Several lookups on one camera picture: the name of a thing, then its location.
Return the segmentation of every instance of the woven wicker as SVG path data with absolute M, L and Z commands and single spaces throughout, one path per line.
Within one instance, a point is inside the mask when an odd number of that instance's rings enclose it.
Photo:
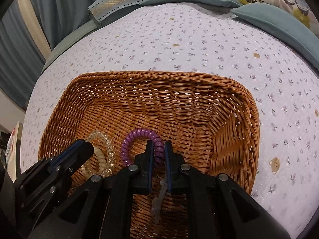
M 56 156 L 74 139 L 94 129 L 112 137 L 119 152 L 125 135 L 137 127 L 171 140 L 174 151 L 203 173 L 230 175 L 246 192 L 253 187 L 259 153 L 259 118 L 250 92 L 220 76 L 190 72 L 97 72 L 74 79 L 47 124 L 39 158 Z M 102 142 L 93 141 L 102 151 Z M 132 159 L 144 151 L 137 140 Z M 93 156 L 92 166 L 98 168 Z M 123 167 L 116 156 L 114 173 Z M 161 221 L 154 224 L 151 203 L 160 191 L 165 168 L 154 171 L 153 191 L 133 201 L 131 238 L 187 238 L 186 197 L 166 194 Z M 75 185 L 84 182 L 80 171 Z

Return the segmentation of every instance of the metal screw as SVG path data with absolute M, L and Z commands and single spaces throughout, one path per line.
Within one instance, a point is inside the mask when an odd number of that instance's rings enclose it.
M 137 170 L 138 170 L 138 165 L 136 165 L 136 164 L 130 165 L 130 166 L 129 166 L 129 170 L 132 171 L 132 172 L 133 172 L 133 171 L 137 171 Z
M 227 176 L 226 174 L 224 174 L 224 173 L 219 174 L 219 175 L 218 175 L 218 178 L 219 178 L 222 182 L 225 182 L 225 181 L 228 180 L 228 176 Z
M 55 189 L 56 189 L 56 187 L 55 186 L 52 186 L 51 188 L 50 188 L 50 193 L 53 193 L 53 192 L 55 192 Z
M 99 182 L 101 180 L 101 176 L 100 175 L 93 175 L 91 177 L 91 181 L 93 182 Z
M 181 165 L 181 169 L 183 171 L 189 171 L 190 170 L 190 165 L 189 164 L 182 164 Z

